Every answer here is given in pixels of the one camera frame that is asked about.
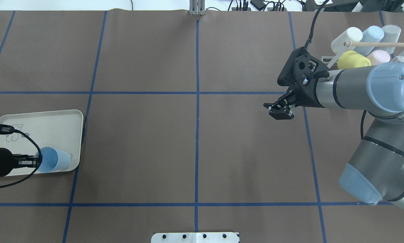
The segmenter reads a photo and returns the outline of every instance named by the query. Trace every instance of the table surface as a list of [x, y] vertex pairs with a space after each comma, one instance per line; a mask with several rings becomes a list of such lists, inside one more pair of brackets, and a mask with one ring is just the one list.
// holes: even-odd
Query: table surface
[[[0, 189], [0, 242], [193, 231], [235, 231], [241, 242], [404, 242], [403, 210], [367, 206], [337, 183], [362, 111], [298, 108], [286, 121], [262, 106], [285, 91], [277, 75], [312, 18], [0, 11], [0, 117], [79, 109], [86, 118], [75, 171]], [[400, 26], [404, 42], [404, 14], [323, 12], [310, 53], [331, 55], [350, 26], [384, 24]]]

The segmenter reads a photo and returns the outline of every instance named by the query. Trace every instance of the white tray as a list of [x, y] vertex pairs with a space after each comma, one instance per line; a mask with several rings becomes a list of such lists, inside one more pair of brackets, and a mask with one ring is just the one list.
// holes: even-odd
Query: white tray
[[[71, 171], [79, 164], [83, 129], [83, 114], [79, 110], [3, 115], [0, 124], [11, 125], [27, 133], [40, 148], [49, 146], [70, 153], [70, 165], [54, 172]], [[17, 133], [0, 135], [0, 147], [9, 149], [13, 154], [37, 153], [35, 146]], [[28, 175], [32, 170], [13, 169], [7, 176]]]

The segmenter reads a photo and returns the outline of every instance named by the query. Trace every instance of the yellow cup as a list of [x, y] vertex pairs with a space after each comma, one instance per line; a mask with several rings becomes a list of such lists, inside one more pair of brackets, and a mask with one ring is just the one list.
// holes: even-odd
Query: yellow cup
[[370, 60], [356, 51], [345, 51], [344, 54], [342, 54], [337, 61], [337, 67], [339, 69], [355, 67], [360, 68], [362, 66], [370, 65]]

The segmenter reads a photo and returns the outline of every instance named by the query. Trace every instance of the wooden dowel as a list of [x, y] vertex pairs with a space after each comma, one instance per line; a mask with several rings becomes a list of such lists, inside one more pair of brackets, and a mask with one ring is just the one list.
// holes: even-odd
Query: wooden dowel
[[376, 47], [404, 47], [404, 43], [351, 43], [345, 42], [344, 46], [376, 46]]

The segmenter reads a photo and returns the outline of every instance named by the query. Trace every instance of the light blue cup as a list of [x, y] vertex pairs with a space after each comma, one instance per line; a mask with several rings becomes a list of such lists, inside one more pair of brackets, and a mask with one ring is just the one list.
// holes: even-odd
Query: light blue cup
[[60, 149], [44, 147], [40, 149], [43, 161], [38, 169], [41, 173], [48, 173], [65, 169], [70, 164], [70, 154]]

